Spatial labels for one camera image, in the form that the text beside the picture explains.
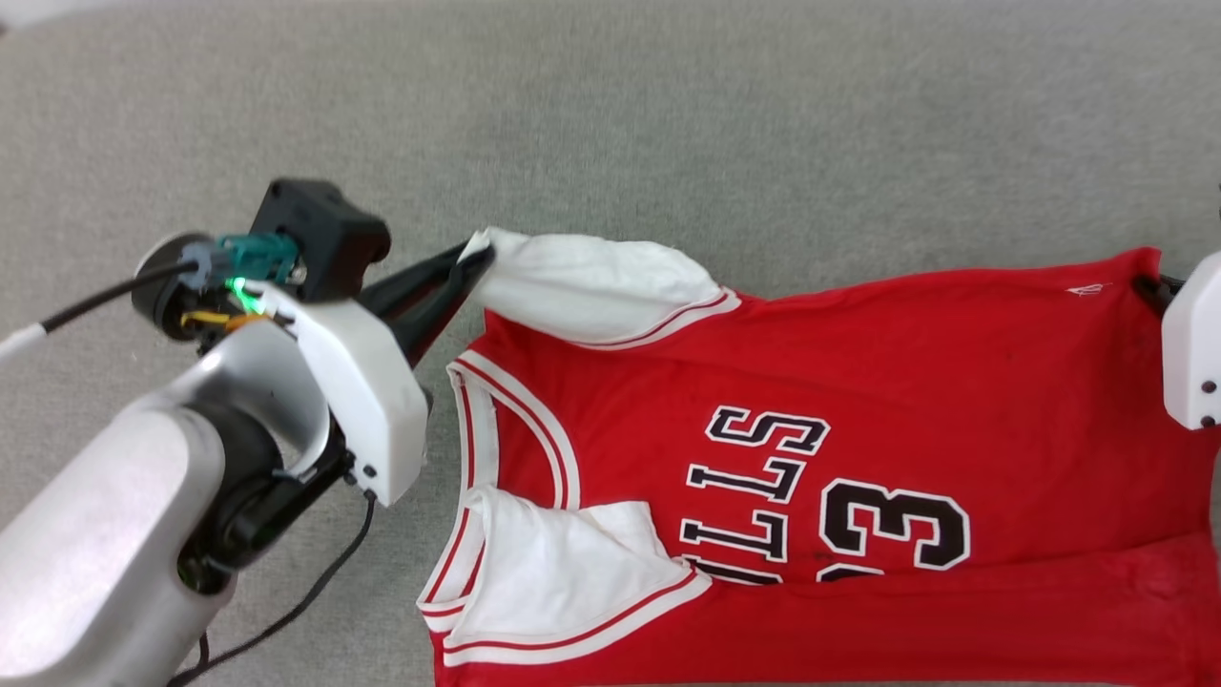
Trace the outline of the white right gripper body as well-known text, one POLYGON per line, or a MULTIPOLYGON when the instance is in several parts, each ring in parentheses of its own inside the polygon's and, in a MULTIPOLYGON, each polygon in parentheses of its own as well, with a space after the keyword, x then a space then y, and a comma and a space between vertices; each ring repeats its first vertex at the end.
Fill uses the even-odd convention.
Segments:
POLYGON ((1165 310, 1162 399, 1188 430, 1221 427, 1221 253, 1195 266, 1165 310))

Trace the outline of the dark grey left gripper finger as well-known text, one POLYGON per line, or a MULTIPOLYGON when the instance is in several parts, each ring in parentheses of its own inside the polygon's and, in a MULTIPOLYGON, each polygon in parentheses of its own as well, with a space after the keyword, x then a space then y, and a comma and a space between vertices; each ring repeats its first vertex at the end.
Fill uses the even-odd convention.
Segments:
POLYGON ((386 323, 407 316, 431 297, 437 297, 444 308, 462 308, 493 262, 491 244, 471 251, 466 244, 458 244, 363 287, 358 304, 386 323))
POLYGON ((477 286, 477 275, 448 271, 396 282, 385 321, 409 365, 419 364, 477 286))

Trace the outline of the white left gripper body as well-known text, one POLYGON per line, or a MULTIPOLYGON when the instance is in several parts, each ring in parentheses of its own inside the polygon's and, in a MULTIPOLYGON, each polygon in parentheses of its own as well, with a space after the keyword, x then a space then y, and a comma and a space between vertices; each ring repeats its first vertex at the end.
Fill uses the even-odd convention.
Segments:
POLYGON ((355 480, 393 506, 422 472, 429 404, 389 326, 358 301, 300 303, 253 286, 266 316, 287 320, 310 377, 355 456, 355 480))

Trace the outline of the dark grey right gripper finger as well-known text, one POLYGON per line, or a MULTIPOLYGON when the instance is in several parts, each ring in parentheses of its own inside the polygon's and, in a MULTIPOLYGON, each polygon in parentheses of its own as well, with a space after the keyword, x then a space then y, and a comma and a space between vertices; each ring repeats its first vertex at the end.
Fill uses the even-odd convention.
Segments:
POLYGON ((1133 279, 1133 290, 1156 317, 1165 316, 1168 305, 1172 304, 1183 286, 1186 286, 1186 279, 1177 279, 1168 277, 1168 275, 1159 275, 1158 278, 1151 278, 1149 275, 1137 275, 1133 279))

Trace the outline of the red Bulls basketball jersey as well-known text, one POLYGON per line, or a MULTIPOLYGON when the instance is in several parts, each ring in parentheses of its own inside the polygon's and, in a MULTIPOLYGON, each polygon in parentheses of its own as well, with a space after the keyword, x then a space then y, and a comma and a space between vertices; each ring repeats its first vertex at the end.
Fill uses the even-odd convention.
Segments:
POLYGON ((1221 687, 1221 427, 1138 248, 779 300, 669 246, 476 232, 435 687, 1221 687))

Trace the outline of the grey fabric sofa cushion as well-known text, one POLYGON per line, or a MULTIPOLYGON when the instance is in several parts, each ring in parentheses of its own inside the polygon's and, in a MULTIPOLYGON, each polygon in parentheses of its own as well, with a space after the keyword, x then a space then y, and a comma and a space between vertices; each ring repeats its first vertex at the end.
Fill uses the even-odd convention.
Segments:
MULTIPOLYGON (((0 340, 134 278, 167 240, 249 236, 283 177, 383 218, 391 253, 361 287, 484 229, 657 243, 764 300, 1138 248, 1187 279, 1221 253, 1200 227, 1221 181, 1221 0, 66 13, 0 39, 0 340)), ((475 290, 414 369, 430 397, 415 483, 269 635, 361 531, 360 491, 320 497, 241 571, 208 628, 219 666, 186 687, 433 682, 418 600, 462 505, 446 370, 484 336, 475 290)), ((0 364, 0 531, 205 351, 154 304, 140 287, 0 364)))

